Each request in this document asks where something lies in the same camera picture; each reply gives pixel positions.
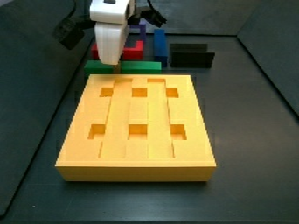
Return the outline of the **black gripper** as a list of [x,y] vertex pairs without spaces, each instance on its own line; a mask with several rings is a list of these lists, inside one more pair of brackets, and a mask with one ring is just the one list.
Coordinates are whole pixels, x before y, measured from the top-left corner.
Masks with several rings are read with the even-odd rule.
[[167,22],[167,19],[161,13],[149,6],[137,7],[133,15],[128,18],[127,23],[129,25],[137,25],[141,19],[156,27],[161,27]]

